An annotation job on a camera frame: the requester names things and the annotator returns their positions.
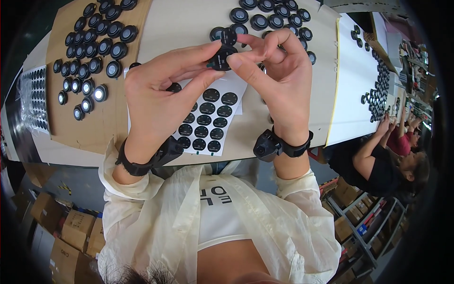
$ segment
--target white paper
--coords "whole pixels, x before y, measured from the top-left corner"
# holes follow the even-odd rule
[[[184,88],[184,86],[186,86],[186,84],[189,83],[190,81],[191,80],[183,80],[183,81],[179,82],[179,84],[181,85],[182,88]],[[238,75],[235,74],[235,72],[233,72],[232,70],[227,71],[226,74],[224,75],[224,77],[214,81],[213,84],[211,84],[208,87],[208,89],[213,88],[213,89],[218,90],[219,94],[220,94],[220,98],[216,102],[211,102],[215,106],[216,110],[215,110],[215,112],[213,114],[208,115],[208,116],[211,117],[210,125],[205,125],[205,127],[208,129],[208,136],[205,137],[205,138],[200,138],[200,137],[196,137],[195,134],[194,134],[195,129],[200,126],[197,123],[197,117],[203,115],[203,113],[200,112],[200,106],[203,103],[207,102],[207,101],[205,101],[203,99],[202,96],[200,96],[197,99],[197,110],[192,112],[192,114],[195,116],[195,120],[194,120],[194,122],[189,124],[192,127],[192,134],[189,135],[189,136],[186,136],[191,141],[191,146],[188,149],[185,149],[184,152],[195,153],[195,154],[206,154],[206,155],[211,155],[211,156],[221,156],[222,155],[222,150],[224,148],[224,141],[225,141],[225,138],[227,136],[227,129],[228,129],[228,127],[229,127],[229,125],[230,125],[230,123],[232,121],[232,118],[233,118],[234,114],[236,113],[236,111],[238,109],[238,106],[241,104],[241,99],[242,99],[243,94],[244,94],[244,92],[246,90],[246,87],[247,87],[247,83],[243,79],[238,77]],[[222,131],[224,132],[224,136],[222,137],[222,139],[217,140],[220,143],[220,145],[221,145],[221,149],[218,152],[213,153],[213,152],[210,152],[208,150],[208,143],[213,141],[213,139],[210,138],[210,132],[211,132],[211,130],[216,128],[213,125],[213,121],[216,118],[220,117],[219,115],[217,115],[217,109],[224,105],[221,102],[221,97],[222,97],[222,95],[224,95],[225,93],[228,93],[228,92],[235,93],[237,95],[237,97],[238,97],[238,101],[237,101],[236,104],[230,106],[231,109],[232,109],[232,115],[230,115],[229,117],[224,117],[227,120],[227,126],[225,126],[224,128],[221,128]],[[173,137],[175,137],[175,139],[179,139],[180,137],[182,137],[182,135],[180,135],[178,130],[177,130],[173,134]],[[204,150],[197,151],[197,150],[195,150],[192,147],[192,143],[194,142],[195,139],[203,139],[205,141],[206,146],[205,146]]]

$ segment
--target paper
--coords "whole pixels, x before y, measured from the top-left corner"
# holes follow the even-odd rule
[[[183,80],[179,84],[184,88],[190,81]],[[231,70],[207,88],[198,98],[197,107],[194,106],[173,134],[183,144],[184,152],[222,155],[227,129],[241,104],[246,87],[247,83]]]

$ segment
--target white shirt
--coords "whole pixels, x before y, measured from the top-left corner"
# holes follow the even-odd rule
[[[112,178],[117,157],[111,141],[99,167],[107,201],[106,245],[98,259],[103,277],[118,279],[125,266],[149,273],[150,267],[162,264],[178,283],[196,283],[200,183],[207,179],[228,191],[272,277],[289,283],[326,283],[336,273],[341,246],[334,237],[333,215],[321,205],[311,170],[292,180],[275,176],[275,196],[232,176],[240,161],[231,162],[220,175],[206,175],[206,167],[195,165],[166,180],[148,174],[135,184],[120,185]]]

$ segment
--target hand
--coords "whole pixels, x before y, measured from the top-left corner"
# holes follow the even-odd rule
[[[388,113],[386,113],[383,120],[378,125],[377,131],[375,133],[377,135],[383,136],[388,131],[389,126],[390,126],[390,115]]]
[[[252,50],[227,57],[230,68],[265,100],[275,133],[290,145],[304,144],[309,135],[312,64],[301,42],[289,29],[273,31],[264,40],[238,35],[237,42]],[[256,65],[262,61],[266,74]]]
[[[128,72],[124,86],[131,129],[125,152],[130,162],[148,162],[190,113],[204,90],[224,76],[223,71],[206,68],[206,61],[220,48],[221,42],[217,40],[172,50]],[[180,92],[165,91],[172,82],[190,78],[193,79]],[[130,160],[127,148],[137,147],[142,152],[134,152],[141,152],[140,156]]]

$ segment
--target fingernail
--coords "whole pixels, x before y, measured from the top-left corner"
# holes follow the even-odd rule
[[[243,64],[241,58],[235,53],[227,56],[227,63],[232,69],[238,69]]]

